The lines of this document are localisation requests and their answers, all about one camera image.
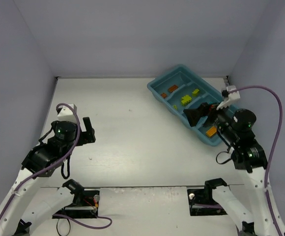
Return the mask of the small green square lego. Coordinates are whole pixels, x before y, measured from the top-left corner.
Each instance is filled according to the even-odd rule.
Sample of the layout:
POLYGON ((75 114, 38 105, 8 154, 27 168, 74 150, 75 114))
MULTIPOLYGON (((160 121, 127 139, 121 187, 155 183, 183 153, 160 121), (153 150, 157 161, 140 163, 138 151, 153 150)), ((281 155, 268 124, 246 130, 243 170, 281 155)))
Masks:
POLYGON ((192 102, 192 97, 189 96, 188 94, 183 96, 183 97, 181 97, 181 105, 182 106, 187 106, 191 102, 192 102))

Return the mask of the orange lego plate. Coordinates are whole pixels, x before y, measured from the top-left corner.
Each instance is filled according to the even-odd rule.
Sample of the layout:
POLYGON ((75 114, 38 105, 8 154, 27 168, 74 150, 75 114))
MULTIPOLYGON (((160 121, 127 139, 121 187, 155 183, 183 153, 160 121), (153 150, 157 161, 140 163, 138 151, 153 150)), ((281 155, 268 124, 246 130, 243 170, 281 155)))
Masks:
POLYGON ((210 129, 206 131, 206 136, 209 138, 212 138, 216 134, 217 134, 217 128, 215 126, 212 126, 210 129))

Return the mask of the green curved lego piece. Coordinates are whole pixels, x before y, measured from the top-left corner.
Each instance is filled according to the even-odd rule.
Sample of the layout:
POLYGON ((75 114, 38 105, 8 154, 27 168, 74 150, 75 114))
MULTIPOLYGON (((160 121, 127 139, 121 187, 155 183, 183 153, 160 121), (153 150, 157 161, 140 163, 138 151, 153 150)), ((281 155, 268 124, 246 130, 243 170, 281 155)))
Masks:
POLYGON ((197 89, 195 89, 195 90, 192 92, 192 96, 193 96, 193 97, 196 97, 196 96, 199 95, 199 93, 200 93, 200 90, 197 88, 197 89))

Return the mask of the brown lego brick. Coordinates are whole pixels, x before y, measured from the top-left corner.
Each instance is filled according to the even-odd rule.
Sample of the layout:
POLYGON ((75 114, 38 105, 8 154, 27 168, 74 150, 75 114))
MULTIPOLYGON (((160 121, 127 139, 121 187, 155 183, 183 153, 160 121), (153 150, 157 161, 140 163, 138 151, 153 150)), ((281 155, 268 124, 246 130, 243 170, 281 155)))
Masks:
POLYGON ((161 97, 162 97, 163 99, 167 98, 167 96, 168 96, 168 95, 167 95, 166 93, 162 93, 162 94, 161 94, 161 97))
POLYGON ((177 85, 172 85, 171 87, 168 88, 168 92, 169 93, 173 93, 175 90, 178 89, 178 86, 177 85))

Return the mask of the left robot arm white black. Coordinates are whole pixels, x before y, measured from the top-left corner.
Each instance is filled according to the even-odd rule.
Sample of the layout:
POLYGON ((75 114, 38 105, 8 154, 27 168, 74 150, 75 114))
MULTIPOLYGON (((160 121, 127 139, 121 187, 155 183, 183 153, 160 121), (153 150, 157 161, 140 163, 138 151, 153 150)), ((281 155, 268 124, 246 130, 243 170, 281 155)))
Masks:
POLYGON ((0 236, 12 235, 38 189, 55 169, 69 161, 76 146, 95 142, 94 129, 88 117, 83 118, 86 130, 81 131, 79 121, 54 121, 54 133, 46 143, 42 139, 22 162, 10 191, 0 205, 0 236))

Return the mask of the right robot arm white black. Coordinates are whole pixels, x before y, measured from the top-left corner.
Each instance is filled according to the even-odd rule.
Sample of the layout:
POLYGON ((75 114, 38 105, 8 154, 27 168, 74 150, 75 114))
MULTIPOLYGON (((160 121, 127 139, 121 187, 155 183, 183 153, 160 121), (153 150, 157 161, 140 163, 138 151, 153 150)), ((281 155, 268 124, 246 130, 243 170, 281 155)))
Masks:
POLYGON ((238 109, 232 117, 216 103, 202 103, 196 109, 185 109, 190 126, 206 117, 204 126, 214 126, 228 147, 228 154, 242 178, 251 204, 251 210, 233 195, 222 179, 205 182, 209 198, 217 202, 235 223, 241 236, 285 236, 283 223, 269 184, 269 162, 265 151, 255 139, 252 126, 256 121, 253 112, 238 109))

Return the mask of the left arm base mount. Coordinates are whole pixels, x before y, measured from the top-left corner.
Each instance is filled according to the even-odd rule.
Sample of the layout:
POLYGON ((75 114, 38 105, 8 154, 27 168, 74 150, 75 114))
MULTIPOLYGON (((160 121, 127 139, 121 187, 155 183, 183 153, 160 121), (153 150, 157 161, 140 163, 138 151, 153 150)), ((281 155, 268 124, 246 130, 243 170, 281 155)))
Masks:
POLYGON ((78 202, 60 209, 56 214, 69 216, 73 219, 91 219, 98 216, 100 191, 87 189, 78 202))

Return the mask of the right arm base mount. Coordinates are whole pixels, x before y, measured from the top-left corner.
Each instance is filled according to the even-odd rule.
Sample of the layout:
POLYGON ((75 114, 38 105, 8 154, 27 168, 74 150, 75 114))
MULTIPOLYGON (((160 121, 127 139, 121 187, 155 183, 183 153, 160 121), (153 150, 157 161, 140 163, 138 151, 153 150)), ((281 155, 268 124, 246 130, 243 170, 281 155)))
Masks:
POLYGON ((206 196, 203 188, 187 189, 189 212, 191 216, 227 215, 217 202, 206 196))

